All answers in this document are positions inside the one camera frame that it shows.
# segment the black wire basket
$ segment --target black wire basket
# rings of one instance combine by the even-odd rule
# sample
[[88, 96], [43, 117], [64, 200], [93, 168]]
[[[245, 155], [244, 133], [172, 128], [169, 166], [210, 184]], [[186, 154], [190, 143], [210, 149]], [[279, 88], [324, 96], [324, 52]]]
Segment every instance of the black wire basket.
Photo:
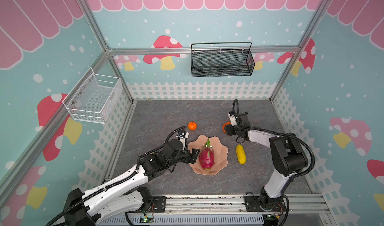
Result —
[[251, 42], [191, 44], [192, 77], [251, 76]]

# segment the white polka dot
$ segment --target white polka dot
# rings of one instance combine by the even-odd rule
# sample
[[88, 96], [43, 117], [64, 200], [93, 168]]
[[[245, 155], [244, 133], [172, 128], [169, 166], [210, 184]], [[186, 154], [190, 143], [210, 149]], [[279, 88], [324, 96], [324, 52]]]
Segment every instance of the white polka dot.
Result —
[[37, 171], [37, 173], [41, 176], [45, 173], [45, 171], [47, 170], [47, 167], [46, 166], [41, 166], [39, 168], [39, 170]]
[[351, 130], [351, 136], [352, 137], [358, 137], [359, 136], [359, 132], [356, 129], [353, 129], [353, 130]]
[[13, 162], [13, 161], [9, 161], [9, 162], [7, 162], [6, 164], [5, 164], [5, 168], [6, 169], [10, 169], [10, 168], [12, 168], [12, 166], [15, 164], [15, 162]]
[[39, 74], [35, 74], [33, 75], [33, 80], [36, 82], [36, 83], [41, 83], [43, 81], [43, 77]]
[[371, 132], [366, 132], [364, 136], [367, 140], [372, 140], [372, 133]]
[[349, 118], [341, 118], [343, 123], [349, 123], [351, 120]]
[[364, 155], [365, 155], [365, 150], [362, 149], [362, 148], [358, 148], [358, 153], [359, 153], [361, 156], [364, 156]]
[[51, 95], [51, 99], [52, 99], [53, 101], [55, 101], [55, 102], [60, 102], [60, 101], [61, 101], [61, 98], [62, 98], [61, 94], [52, 94], [52, 95]]
[[4, 220], [10, 212], [11, 212], [11, 209], [8, 206], [2, 207], [2, 209], [0, 210], [1, 219]]
[[25, 206], [23, 206], [19, 211], [17, 211], [16, 218], [17, 219], [23, 219], [25, 212]]
[[28, 189], [28, 186], [23, 184], [17, 187], [15, 193], [16, 195], [23, 195], [27, 189]]
[[340, 125], [336, 124], [336, 125], [334, 125], [333, 127], [334, 127], [335, 129], [337, 129], [338, 131], [341, 131], [341, 127], [340, 127]]
[[303, 52], [301, 53], [301, 58], [302, 58], [302, 59], [305, 59], [306, 56], [307, 56], [307, 51], [303, 51]]
[[63, 137], [64, 137], [63, 135], [60, 135], [59, 137], [56, 138], [55, 140], [56, 148], [61, 149], [61, 146], [63, 144]]

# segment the dragon fruit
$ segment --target dragon fruit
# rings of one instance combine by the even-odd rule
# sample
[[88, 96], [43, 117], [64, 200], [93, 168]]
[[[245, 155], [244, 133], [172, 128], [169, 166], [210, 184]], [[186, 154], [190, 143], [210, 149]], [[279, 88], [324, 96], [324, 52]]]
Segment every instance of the dragon fruit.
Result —
[[205, 144], [204, 150], [199, 155], [200, 166], [204, 170], [210, 170], [211, 167], [215, 164], [215, 153], [211, 149], [212, 146], [209, 145], [209, 139]]

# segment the table surface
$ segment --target table surface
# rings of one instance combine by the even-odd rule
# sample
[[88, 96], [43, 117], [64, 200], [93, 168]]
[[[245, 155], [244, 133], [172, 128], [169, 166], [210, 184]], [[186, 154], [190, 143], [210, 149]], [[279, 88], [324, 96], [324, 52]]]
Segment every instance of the table surface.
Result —
[[[236, 136], [227, 136], [222, 129], [223, 124], [229, 121], [228, 112], [232, 110], [232, 104], [233, 100], [138, 101], [113, 177], [135, 165], [139, 155], [161, 146], [174, 129], [193, 121], [197, 123], [197, 129], [188, 130], [188, 142], [197, 140], [200, 135], [217, 136], [228, 147], [228, 165], [217, 175], [206, 176], [196, 174], [188, 164], [178, 163], [174, 173], [167, 171], [144, 185], [151, 194], [232, 194], [249, 191], [258, 194], [274, 170], [271, 152], [266, 146], [244, 142], [247, 162], [239, 164]], [[284, 132], [269, 100], [240, 100], [239, 109], [240, 113], [248, 112], [252, 127]], [[298, 177], [286, 193], [310, 193], [310, 189], [304, 177]]]

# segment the white picket fence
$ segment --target white picket fence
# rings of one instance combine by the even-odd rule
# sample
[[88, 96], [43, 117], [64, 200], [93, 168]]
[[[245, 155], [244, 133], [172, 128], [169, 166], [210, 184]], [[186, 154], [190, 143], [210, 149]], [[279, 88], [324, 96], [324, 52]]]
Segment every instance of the white picket fence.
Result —
[[204, 82], [200, 84], [157, 84], [149, 83], [141, 85], [134, 83], [134, 85], [128, 84], [129, 92], [134, 99], [269, 99], [276, 87], [276, 82], [269, 84], [266, 82], [262, 84], [223, 84], [222, 82], [215, 84], [207, 84]]
[[293, 106], [292, 102], [293, 100], [289, 100], [289, 94], [286, 94], [286, 89], [284, 88], [279, 91], [273, 101], [285, 131], [296, 134], [296, 136], [306, 142], [313, 150], [316, 162], [314, 169], [306, 175], [307, 180], [311, 183], [316, 193], [323, 194], [338, 225], [343, 223], [345, 226], [351, 224], [358, 226], [357, 221], [360, 216], [351, 213], [349, 210], [348, 204], [350, 200], [340, 194], [339, 189], [341, 188], [341, 184], [333, 181], [333, 171], [327, 170], [325, 167], [327, 159], [320, 157], [320, 148], [314, 147], [313, 143], [315, 139], [309, 137], [308, 134], [310, 130], [304, 128], [305, 122], [300, 120], [300, 113], [296, 113], [296, 106]]

